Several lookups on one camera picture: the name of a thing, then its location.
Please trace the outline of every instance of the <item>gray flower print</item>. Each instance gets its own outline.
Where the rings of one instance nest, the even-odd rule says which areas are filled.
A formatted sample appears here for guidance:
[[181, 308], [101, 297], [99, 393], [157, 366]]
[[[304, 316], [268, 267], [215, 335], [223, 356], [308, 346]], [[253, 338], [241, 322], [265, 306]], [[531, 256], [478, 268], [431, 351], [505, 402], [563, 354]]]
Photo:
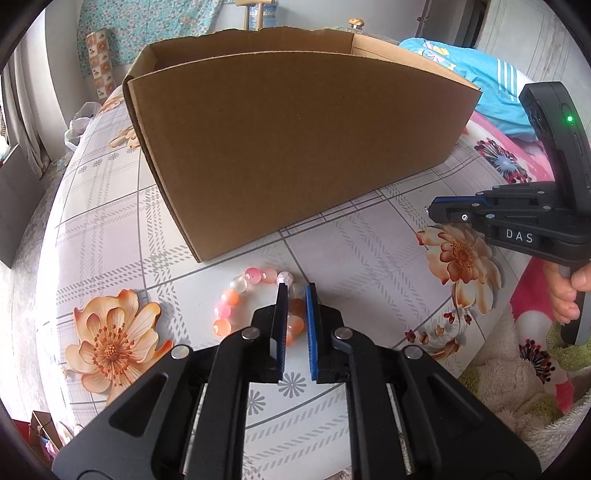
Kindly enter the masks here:
[[251, 390], [248, 394], [248, 414], [252, 415], [254, 413], [258, 415], [259, 412], [264, 410], [265, 405], [267, 405], [267, 402], [265, 402], [265, 397], [261, 395], [261, 392]]
[[290, 396], [293, 398], [300, 396], [300, 393], [304, 392], [306, 386], [306, 379], [300, 374], [290, 373], [283, 376], [283, 380], [279, 380], [279, 391], [283, 393], [283, 396]]

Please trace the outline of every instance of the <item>blue fabric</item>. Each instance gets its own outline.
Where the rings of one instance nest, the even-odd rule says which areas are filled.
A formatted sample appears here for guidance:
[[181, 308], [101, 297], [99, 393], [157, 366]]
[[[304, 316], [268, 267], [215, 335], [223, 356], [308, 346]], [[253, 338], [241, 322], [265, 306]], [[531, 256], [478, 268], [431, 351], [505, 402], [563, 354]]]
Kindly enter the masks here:
[[513, 66], [473, 48], [409, 38], [400, 43], [413, 51], [462, 75], [482, 90], [476, 111], [507, 137], [536, 140], [535, 132], [519, 102], [526, 77]]
[[78, 22], [78, 56], [90, 74], [86, 36], [107, 29], [113, 65], [132, 63], [148, 43], [209, 32], [225, 0], [84, 0]]

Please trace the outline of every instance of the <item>teal floral curtain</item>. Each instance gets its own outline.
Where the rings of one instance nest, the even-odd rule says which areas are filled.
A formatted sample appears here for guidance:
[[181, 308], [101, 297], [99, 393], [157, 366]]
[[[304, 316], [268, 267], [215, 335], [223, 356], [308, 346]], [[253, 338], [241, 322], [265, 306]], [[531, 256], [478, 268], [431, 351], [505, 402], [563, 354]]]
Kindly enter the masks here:
[[132, 63], [147, 44], [208, 33], [229, 0], [84, 0], [78, 23], [78, 55], [90, 74], [86, 36], [106, 28], [113, 65]]

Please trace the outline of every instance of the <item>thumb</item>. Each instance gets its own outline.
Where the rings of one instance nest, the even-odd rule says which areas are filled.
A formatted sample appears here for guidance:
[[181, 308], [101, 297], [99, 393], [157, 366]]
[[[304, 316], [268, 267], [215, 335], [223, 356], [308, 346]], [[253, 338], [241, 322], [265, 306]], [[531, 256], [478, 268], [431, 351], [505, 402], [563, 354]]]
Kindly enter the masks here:
[[591, 290], [591, 263], [577, 270], [570, 281], [573, 287], [579, 291]]

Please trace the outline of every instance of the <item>gray curtain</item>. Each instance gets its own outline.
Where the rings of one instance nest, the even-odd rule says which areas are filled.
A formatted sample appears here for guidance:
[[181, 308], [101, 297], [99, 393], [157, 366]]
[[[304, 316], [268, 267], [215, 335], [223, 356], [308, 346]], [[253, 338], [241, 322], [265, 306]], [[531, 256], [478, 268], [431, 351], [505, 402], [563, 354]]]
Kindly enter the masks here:
[[8, 141], [13, 146], [21, 146], [31, 169], [37, 177], [41, 177], [47, 168], [49, 157], [35, 125], [22, 71], [21, 46], [16, 47], [0, 78]]

